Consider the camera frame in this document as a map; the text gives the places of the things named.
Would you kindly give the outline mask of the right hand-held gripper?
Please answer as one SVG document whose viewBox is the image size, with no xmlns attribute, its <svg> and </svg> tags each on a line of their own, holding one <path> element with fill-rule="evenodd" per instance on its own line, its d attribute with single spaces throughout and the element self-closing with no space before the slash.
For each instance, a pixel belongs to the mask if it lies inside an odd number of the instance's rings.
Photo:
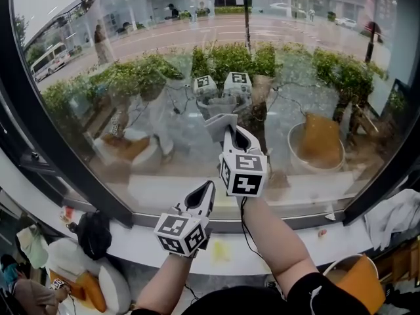
<svg viewBox="0 0 420 315">
<path fill-rule="evenodd" d="M 247 154 L 233 154 L 236 150 Z M 247 129 L 227 126 L 224 132 L 223 153 L 219 155 L 220 178 L 228 196 L 260 196 L 267 178 L 268 162 L 259 140 Z"/>
</svg>

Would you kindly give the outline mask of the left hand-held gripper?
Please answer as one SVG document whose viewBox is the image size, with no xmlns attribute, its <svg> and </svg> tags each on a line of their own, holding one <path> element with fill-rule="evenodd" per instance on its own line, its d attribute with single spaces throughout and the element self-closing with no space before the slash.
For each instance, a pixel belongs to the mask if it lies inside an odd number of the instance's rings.
<svg viewBox="0 0 420 315">
<path fill-rule="evenodd" d="M 209 215 L 214 206 L 216 188 L 213 181 L 190 192 L 173 213 L 162 213 L 154 228 L 161 248 L 182 257 L 193 257 L 198 249 L 206 249 L 211 229 Z"/>
</svg>

